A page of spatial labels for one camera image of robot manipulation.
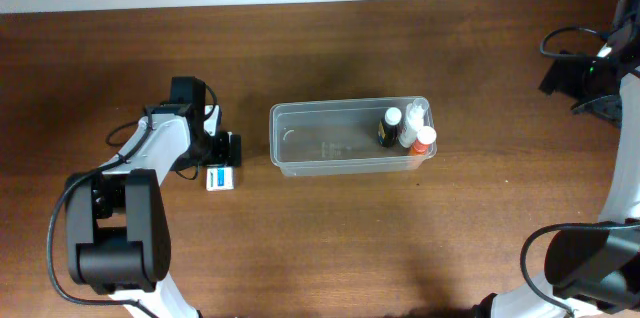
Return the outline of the dark syrup bottle white cap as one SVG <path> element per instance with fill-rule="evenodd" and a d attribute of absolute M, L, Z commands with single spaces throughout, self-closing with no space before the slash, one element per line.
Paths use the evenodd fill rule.
<path fill-rule="evenodd" d="M 378 126 L 378 141 L 382 147 L 394 145 L 398 134 L 398 126 L 402 120 L 402 112 L 397 107 L 388 108 Z"/>

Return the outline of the white squeeze bottle clear cap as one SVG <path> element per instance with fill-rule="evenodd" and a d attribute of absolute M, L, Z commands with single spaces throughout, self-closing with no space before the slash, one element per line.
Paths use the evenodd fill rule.
<path fill-rule="evenodd" d="M 417 134 L 424 126 L 425 114 L 429 108 L 425 98 L 416 98 L 405 109 L 398 142 L 404 148 L 410 148 L 416 140 Z"/>

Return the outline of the white Panadol box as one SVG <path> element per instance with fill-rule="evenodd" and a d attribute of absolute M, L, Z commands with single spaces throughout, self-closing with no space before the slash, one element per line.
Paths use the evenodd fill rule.
<path fill-rule="evenodd" d="M 206 189 L 210 192 L 233 190 L 234 168 L 230 166 L 208 167 L 206 170 Z"/>

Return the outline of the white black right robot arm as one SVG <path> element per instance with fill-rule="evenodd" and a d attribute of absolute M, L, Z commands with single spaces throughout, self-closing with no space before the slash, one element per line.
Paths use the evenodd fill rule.
<path fill-rule="evenodd" d="M 618 0 L 595 55 L 549 52 L 539 89 L 574 99 L 620 131 L 612 185 L 594 223 L 561 223 L 533 232 L 519 266 L 524 285 L 492 293 L 474 317 L 589 317 L 639 308 L 639 0 Z"/>

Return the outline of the orange tablet tube white cap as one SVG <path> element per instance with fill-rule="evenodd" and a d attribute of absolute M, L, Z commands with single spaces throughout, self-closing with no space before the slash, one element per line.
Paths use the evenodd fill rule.
<path fill-rule="evenodd" d="M 431 145 L 436 141 L 436 130 L 431 126 L 423 126 L 416 135 L 416 139 L 409 150 L 410 156 L 425 155 Z"/>

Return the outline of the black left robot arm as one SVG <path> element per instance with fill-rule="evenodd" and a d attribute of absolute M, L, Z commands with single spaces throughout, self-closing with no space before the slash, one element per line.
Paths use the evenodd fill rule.
<path fill-rule="evenodd" d="M 213 90 L 191 76 L 171 81 L 168 100 L 146 106 L 135 132 L 104 164 L 71 175 L 50 218 L 47 236 L 65 217 L 71 279 L 95 293 L 84 300 L 65 292 L 52 265 L 54 290 L 74 304 L 123 306 L 134 317 L 198 317 L 169 273 L 171 238 L 161 184 L 174 172 L 207 169 L 213 189 L 233 185 L 241 137 L 219 128 Z"/>

